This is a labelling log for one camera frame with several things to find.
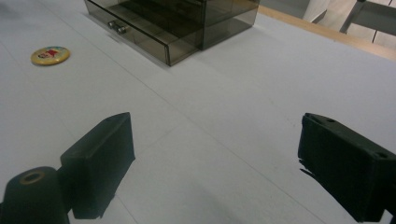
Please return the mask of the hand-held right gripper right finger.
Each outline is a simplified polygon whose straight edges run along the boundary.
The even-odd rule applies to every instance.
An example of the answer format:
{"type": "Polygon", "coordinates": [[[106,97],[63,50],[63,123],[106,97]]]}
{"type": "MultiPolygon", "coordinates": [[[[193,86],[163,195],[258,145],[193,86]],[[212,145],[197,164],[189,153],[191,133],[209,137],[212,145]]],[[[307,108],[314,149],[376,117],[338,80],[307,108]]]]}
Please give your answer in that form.
{"type": "Polygon", "coordinates": [[[358,222],[396,222],[396,154],[342,123],[306,113],[298,146],[303,171],[358,222]]]}

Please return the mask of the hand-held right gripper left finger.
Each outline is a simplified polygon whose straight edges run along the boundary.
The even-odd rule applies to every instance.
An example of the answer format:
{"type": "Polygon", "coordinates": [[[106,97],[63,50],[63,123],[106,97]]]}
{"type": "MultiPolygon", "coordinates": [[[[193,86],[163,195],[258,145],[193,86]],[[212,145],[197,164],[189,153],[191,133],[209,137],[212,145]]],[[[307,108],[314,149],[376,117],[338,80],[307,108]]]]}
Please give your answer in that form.
{"type": "Polygon", "coordinates": [[[100,121],[61,156],[66,207],[76,219],[101,217],[134,161],[131,115],[100,121]]]}

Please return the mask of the round yellow cartoon badge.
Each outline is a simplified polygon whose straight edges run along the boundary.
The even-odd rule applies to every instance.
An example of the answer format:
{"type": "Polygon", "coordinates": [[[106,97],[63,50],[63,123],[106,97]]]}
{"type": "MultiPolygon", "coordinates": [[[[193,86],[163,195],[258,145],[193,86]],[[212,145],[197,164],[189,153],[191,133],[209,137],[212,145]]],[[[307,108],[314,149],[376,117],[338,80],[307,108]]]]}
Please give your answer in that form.
{"type": "Polygon", "coordinates": [[[30,60],[36,65],[55,65],[66,61],[71,55],[69,49],[59,46],[50,46],[38,49],[32,53],[30,60]]]}

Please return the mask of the smoked clear acrylic drawer box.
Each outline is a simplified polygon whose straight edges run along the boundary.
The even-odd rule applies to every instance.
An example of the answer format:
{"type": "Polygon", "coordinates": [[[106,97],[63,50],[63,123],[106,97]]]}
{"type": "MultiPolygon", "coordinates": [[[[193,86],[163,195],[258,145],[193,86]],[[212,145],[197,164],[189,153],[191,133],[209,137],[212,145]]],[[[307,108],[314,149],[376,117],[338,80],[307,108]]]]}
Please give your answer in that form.
{"type": "Polygon", "coordinates": [[[84,0],[89,14],[172,66],[246,31],[260,0],[84,0]]]}

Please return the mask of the grey metal stand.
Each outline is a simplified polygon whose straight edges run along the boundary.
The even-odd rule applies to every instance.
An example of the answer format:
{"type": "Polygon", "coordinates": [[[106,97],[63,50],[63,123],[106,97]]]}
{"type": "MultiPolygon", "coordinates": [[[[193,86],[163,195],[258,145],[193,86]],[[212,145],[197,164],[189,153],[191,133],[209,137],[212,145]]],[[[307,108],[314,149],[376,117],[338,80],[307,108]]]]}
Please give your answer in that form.
{"type": "Polygon", "coordinates": [[[339,32],[345,34],[352,23],[396,36],[396,7],[357,0],[339,32]]]}

